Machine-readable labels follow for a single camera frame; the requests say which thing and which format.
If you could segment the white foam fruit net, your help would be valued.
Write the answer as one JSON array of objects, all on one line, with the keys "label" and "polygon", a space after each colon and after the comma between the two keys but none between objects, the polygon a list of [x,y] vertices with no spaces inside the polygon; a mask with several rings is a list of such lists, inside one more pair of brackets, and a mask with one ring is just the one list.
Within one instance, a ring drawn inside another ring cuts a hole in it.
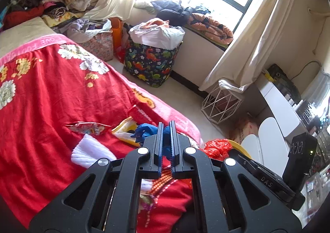
[{"label": "white foam fruit net", "polygon": [[84,168],[89,168],[101,158],[107,158],[110,161],[118,159],[110,149],[88,134],[84,134],[71,154],[71,162]]}]

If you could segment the yellow snack bag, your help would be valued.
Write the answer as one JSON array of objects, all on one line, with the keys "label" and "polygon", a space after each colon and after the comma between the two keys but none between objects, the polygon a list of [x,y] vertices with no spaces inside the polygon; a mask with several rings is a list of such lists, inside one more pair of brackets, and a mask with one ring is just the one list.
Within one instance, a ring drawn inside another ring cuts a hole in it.
[{"label": "yellow snack bag", "polygon": [[138,127],[137,123],[132,117],[128,117],[123,120],[117,127],[112,129],[111,133],[119,140],[129,144],[131,146],[140,147],[140,144],[136,142],[135,130]]}]

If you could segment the dark red candy wrapper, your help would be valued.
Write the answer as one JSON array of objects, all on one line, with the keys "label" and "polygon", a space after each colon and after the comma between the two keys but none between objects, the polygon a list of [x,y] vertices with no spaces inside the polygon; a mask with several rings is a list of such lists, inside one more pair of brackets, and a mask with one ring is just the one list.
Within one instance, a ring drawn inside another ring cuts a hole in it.
[{"label": "dark red candy wrapper", "polygon": [[85,121],[72,122],[65,125],[65,127],[78,134],[88,134],[92,136],[100,136],[111,128],[109,125]]}]

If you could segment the red tube package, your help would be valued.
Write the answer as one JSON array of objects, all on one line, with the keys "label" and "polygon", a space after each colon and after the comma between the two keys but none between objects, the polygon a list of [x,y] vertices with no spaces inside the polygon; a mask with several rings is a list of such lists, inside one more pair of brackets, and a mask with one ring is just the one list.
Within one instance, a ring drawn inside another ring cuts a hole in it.
[{"label": "red tube package", "polygon": [[149,124],[156,126],[157,124],[152,120],[152,118],[138,105],[134,105],[128,111],[129,116],[137,123],[137,125],[141,124]]}]

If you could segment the yellow rimmed black trash bin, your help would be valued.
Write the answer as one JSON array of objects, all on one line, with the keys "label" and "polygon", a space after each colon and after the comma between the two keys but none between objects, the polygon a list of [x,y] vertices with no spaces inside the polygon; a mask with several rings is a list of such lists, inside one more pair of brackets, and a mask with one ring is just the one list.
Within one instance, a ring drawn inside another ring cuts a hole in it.
[{"label": "yellow rimmed black trash bin", "polygon": [[245,156],[247,156],[250,159],[252,158],[250,156],[250,154],[240,144],[238,144],[237,142],[235,142],[233,140],[229,140],[229,139],[228,139],[228,142],[231,144],[233,149],[236,149],[237,151],[244,154]]}]

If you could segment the clear cosmetics organizer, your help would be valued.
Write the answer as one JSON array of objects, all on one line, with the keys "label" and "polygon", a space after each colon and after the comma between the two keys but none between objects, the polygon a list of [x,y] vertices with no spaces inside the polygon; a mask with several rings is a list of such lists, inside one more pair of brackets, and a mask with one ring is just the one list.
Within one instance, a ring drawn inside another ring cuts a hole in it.
[{"label": "clear cosmetics organizer", "polygon": [[314,107],[307,100],[301,100],[295,111],[311,135],[321,141],[329,141],[329,102]]}]

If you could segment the black bag on dresser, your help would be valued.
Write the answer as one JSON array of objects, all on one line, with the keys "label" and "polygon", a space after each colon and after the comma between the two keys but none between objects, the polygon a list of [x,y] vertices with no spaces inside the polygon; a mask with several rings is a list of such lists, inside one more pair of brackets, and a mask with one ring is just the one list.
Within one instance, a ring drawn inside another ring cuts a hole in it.
[{"label": "black bag on dresser", "polygon": [[298,89],[277,64],[272,64],[267,71],[274,79],[275,87],[283,96],[288,95],[295,104],[298,104],[301,101],[302,98]]}]

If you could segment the right cream curtain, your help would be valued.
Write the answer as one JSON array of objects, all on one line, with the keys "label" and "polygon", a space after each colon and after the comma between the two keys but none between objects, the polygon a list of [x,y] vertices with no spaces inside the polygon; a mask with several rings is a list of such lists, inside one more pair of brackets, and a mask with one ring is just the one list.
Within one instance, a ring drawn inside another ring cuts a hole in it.
[{"label": "right cream curtain", "polygon": [[277,45],[294,0],[252,0],[234,40],[199,87],[205,91],[219,83],[243,93],[260,75]]}]

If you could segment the red floral blanket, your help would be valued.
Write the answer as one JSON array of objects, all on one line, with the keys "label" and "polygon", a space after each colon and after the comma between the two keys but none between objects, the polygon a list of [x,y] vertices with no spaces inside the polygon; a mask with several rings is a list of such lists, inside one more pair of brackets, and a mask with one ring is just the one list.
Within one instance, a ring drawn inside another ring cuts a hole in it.
[{"label": "red floral blanket", "polygon": [[71,160],[82,135],[69,124],[113,129],[138,104],[202,144],[187,117],[64,36],[1,53],[1,197],[24,228],[84,171]]}]

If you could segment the orange patterned quilt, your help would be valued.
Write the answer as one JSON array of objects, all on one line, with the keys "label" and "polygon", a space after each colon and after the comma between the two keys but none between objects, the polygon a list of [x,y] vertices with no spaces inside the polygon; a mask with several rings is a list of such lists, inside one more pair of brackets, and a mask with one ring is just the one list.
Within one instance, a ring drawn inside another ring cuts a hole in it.
[{"label": "orange patterned quilt", "polygon": [[192,13],[187,24],[218,44],[229,45],[233,41],[233,32],[210,16]]}]

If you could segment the pink floral storage box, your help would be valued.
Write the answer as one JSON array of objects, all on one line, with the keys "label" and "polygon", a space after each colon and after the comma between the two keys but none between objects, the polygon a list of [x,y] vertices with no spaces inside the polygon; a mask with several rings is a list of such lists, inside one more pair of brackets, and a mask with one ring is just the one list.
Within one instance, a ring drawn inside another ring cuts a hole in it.
[{"label": "pink floral storage box", "polygon": [[114,57],[112,32],[99,33],[89,41],[80,43],[80,46],[105,62],[112,60]]}]

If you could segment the dinosaur print laundry basket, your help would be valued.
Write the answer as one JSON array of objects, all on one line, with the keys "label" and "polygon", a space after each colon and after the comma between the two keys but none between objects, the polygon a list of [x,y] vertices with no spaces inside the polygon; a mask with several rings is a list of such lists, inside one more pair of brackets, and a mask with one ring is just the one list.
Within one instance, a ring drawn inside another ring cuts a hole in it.
[{"label": "dinosaur print laundry basket", "polygon": [[132,76],[158,88],[168,79],[185,31],[168,20],[153,18],[128,30],[124,68]]}]

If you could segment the orange bag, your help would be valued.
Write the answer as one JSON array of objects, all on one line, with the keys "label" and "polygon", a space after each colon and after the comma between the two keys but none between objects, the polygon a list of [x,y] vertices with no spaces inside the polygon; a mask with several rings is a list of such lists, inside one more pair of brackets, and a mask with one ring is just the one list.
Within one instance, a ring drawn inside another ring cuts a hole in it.
[{"label": "orange bag", "polygon": [[110,18],[111,29],[112,29],[112,39],[114,45],[114,52],[116,53],[118,48],[121,47],[122,34],[123,34],[123,22],[120,18]]}]

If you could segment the dark jacket on sill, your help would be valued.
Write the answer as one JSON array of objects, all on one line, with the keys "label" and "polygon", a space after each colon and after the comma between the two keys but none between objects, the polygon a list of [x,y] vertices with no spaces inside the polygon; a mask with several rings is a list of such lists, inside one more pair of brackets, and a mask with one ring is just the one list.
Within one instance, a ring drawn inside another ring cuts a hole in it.
[{"label": "dark jacket on sill", "polygon": [[206,15],[211,13],[208,8],[201,5],[184,7],[180,2],[170,0],[152,1],[151,5],[157,13],[156,17],[163,21],[169,21],[171,26],[185,26],[193,14]]}]

